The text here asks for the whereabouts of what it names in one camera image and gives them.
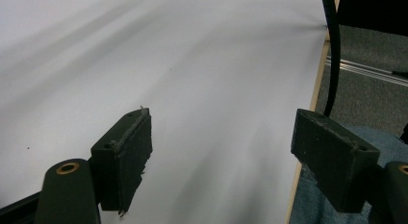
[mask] white paper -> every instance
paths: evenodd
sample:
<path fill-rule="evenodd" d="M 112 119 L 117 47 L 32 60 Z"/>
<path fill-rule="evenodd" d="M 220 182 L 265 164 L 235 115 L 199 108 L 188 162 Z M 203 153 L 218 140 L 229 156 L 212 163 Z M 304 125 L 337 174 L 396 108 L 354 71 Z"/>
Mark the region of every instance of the white paper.
<path fill-rule="evenodd" d="M 321 0 L 0 0 L 0 207 L 150 108 L 129 212 L 102 223 L 283 223 Z"/>

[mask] black cable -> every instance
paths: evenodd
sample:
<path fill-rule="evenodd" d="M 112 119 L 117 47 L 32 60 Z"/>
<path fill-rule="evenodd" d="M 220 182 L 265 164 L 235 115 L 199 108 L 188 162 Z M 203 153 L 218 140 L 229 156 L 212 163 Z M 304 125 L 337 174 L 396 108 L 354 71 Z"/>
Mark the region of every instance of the black cable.
<path fill-rule="evenodd" d="M 322 0 L 324 15 L 326 17 L 327 29 L 330 36 L 331 65 L 330 65 L 330 87 L 327 95 L 324 115 L 330 116 L 336 99 L 337 86 L 340 74 L 340 28 L 334 0 Z"/>

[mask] white surface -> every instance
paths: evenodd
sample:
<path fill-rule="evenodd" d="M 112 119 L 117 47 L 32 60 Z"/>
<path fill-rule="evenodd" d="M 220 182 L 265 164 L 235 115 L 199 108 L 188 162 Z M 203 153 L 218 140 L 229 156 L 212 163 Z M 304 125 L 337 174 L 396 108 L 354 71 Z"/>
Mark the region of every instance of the white surface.
<path fill-rule="evenodd" d="M 103 223 L 283 223 L 320 0 L 0 0 L 0 207 L 148 107 L 153 154 Z"/>

